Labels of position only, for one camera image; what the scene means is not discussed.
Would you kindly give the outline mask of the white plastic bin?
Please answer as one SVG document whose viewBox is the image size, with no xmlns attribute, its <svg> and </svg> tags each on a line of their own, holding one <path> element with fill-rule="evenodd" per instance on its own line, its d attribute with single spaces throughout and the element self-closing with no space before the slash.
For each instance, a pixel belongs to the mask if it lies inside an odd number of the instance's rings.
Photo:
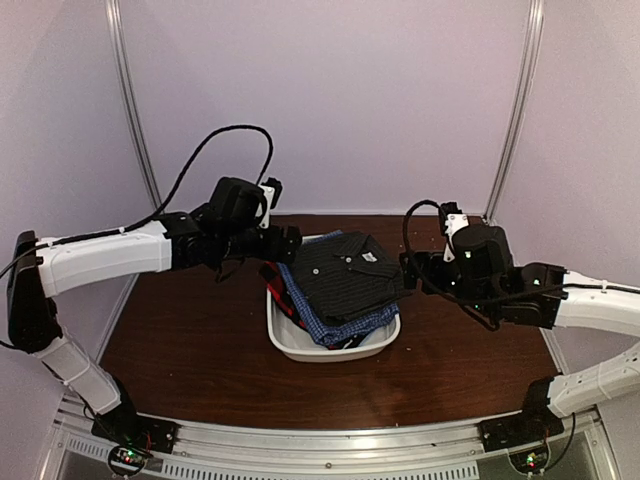
<svg viewBox="0 0 640 480">
<path fill-rule="evenodd" d="M 265 262 L 267 330 L 286 357 L 346 362 L 380 353 L 400 332 L 407 296 L 399 263 L 373 236 L 307 236 L 295 262 Z"/>
</svg>

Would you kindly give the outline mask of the black pinstriped long sleeve shirt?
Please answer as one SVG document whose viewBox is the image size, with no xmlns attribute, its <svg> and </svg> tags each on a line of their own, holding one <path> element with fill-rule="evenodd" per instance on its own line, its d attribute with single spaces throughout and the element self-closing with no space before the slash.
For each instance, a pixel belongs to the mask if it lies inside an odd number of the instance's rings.
<svg viewBox="0 0 640 480">
<path fill-rule="evenodd" d="M 328 325 L 359 319 L 410 294 L 399 263 L 372 235 L 359 231 L 303 243 L 290 271 Z"/>
</svg>

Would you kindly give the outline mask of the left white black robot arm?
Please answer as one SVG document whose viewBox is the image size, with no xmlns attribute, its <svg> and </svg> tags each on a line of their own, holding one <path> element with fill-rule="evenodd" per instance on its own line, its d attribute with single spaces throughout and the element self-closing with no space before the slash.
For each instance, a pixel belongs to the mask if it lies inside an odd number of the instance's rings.
<svg viewBox="0 0 640 480">
<path fill-rule="evenodd" d="M 38 358 L 74 391 L 106 433 L 137 442 L 144 424 L 125 387 L 103 370 L 57 320 L 56 296 L 85 285 L 140 273 L 204 265 L 216 272 L 228 260 L 291 263 L 302 243 L 296 227 L 270 222 L 282 186 L 218 181 L 195 210 L 157 214 L 139 226 L 68 238 L 39 239 L 22 232 L 7 276 L 6 347 Z"/>
</svg>

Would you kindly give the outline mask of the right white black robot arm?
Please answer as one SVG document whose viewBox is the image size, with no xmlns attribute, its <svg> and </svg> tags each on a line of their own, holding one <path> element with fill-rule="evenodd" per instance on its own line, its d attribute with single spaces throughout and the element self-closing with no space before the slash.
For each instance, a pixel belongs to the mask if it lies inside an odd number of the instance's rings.
<svg viewBox="0 0 640 480">
<path fill-rule="evenodd" d="M 409 282 L 425 294 L 457 305 L 485 329 L 503 323 L 553 330 L 587 328 L 632 337 L 639 335 L 639 290 L 593 279 L 562 266 L 533 262 L 516 266 L 505 231 L 472 224 L 444 230 L 444 252 L 416 252 L 402 257 Z M 523 412 L 513 419 L 519 440 L 535 440 L 551 416 L 567 417 L 639 389 L 639 347 L 592 367 L 532 383 Z"/>
</svg>

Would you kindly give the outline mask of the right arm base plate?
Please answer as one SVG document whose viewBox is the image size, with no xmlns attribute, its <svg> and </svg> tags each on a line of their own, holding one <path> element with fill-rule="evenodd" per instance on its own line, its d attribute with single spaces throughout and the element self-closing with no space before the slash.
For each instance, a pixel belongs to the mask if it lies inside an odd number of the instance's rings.
<svg viewBox="0 0 640 480">
<path fill-rule="evenodd" d="M 563 421 L 548 411 L 520 412 L 481 421 L 478 429 L 485 452 L 542 442 L 564 432 Z"/>
</svg>

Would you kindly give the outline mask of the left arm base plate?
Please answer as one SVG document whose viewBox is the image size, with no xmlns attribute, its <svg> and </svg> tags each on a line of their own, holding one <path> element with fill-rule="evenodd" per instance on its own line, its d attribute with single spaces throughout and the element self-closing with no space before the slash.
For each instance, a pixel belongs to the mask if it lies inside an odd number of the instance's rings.
<svg viewBox="0 0 640 480">
<path fill-rule="evenodd" d="M 133 432 L 110 426 L 103 417 L 93 421 L 91 434 L 142 453 L 171 454 L 177 438 L 178 424 L 173 421 L 138 415 Z"/>
</svg>

